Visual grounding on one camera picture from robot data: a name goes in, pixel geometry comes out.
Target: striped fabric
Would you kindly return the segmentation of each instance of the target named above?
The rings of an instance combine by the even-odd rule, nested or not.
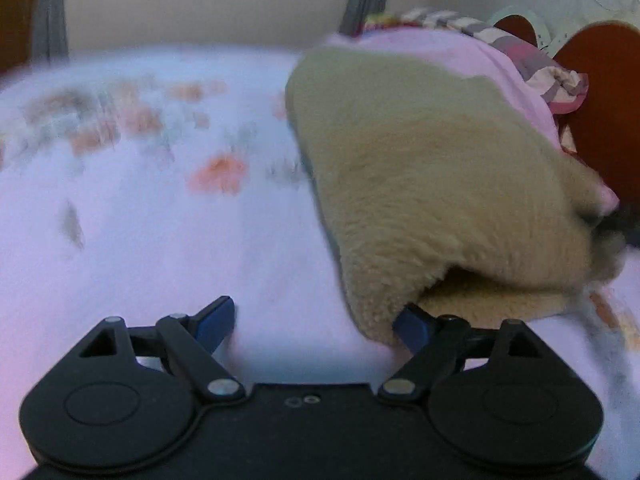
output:
[[[369,16],[363,34],[398,27],[455,30],[494,47],[511,59],[524,81],[545,100],[555,115],[577,110],[587,95],[589,80],[586,74],[567,70],[532,44],[452,10],[414,9],[401,16]]]

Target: brown wooden cabinet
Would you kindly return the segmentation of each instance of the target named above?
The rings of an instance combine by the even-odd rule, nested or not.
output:
[[[0,74],[27,61],[35,0],[0,0]]]

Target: triangular cutout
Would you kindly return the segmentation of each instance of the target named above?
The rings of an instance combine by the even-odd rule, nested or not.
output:
[[[512,357],[542,357],[536,346],[522,332],[511,340],[509,355]]]
[[[80,357],[100,357],[116,355],[116,338],[113,330],[105,329],[100,332],[91,344],[80,354]]]

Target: furry fabric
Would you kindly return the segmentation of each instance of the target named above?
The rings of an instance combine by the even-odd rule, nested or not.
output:
[[[426,288],[431,314],[494,326],[554,314],[565,292],[615,276],[618,240],[581,219],[599,214],[600,180],[489,79],[322,47],[286,101],[366,336],[393,343],[392,321]]]

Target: mattress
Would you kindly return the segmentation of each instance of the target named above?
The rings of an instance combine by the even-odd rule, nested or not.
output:
[[[548,109],[508,59],[483,50],[474,64],[469,44],[453,38],[434,36],[433,60],[493,77],[550,135]],[[286,121],[284,85],[297,59],[166,46],[34,68],[4,83],[2,480],[34,465],[17,423],[22,398],[107,316],[146,326],[229,295],[236,330],[216,357],[246,384],[377,386],[406,361],[405,350],[364,339],[348,315]],[[625,304],[640,297],[640,262],[630,261],[611,289]],[[584,329],[564,318],[532,327],[609,399]],[[638,354],[629,355],[638,384]],[[621,446],[638,442],[620,444],[615,425],[607,431],[592,461],[612,472]]]

